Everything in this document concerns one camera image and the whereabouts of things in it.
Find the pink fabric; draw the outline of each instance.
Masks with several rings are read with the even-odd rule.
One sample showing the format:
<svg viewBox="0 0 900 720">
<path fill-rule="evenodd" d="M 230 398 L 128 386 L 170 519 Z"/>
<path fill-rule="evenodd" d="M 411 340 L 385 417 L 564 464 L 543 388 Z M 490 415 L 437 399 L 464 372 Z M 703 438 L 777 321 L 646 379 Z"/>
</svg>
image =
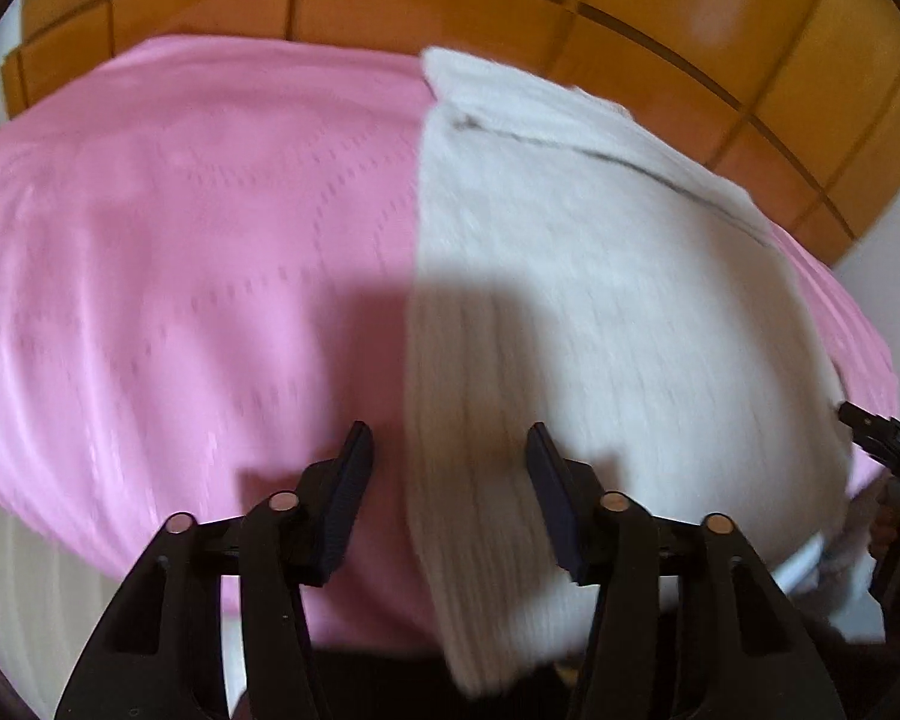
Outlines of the pink fabric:
<svg viewBox="0 0 900 720">
<path fill-rule="evenodd" d="M 314 640 L 434 648 L 404 522 L 413 57 L 170 37 L 0 131 L 0 506 L 122 576 L 169 514 L 377 464 Z M 228 607 L 234 607 L 230 597 Z"/>
<path fill-rule="evenodd" d="M 887 343 L 827 266 L 775 224 L 773 234 L 797 271 L 800 291 L 820 330 L 827 354 L 840 373 L 847 399 L 871 413 L 898 416 L 898 380 Z M 869 485 L 880 469 L 880 464 L 860 447 L 853 447 L 853 472 L 847 483 L 847 496 L 853 497 Z"/>
</svg>

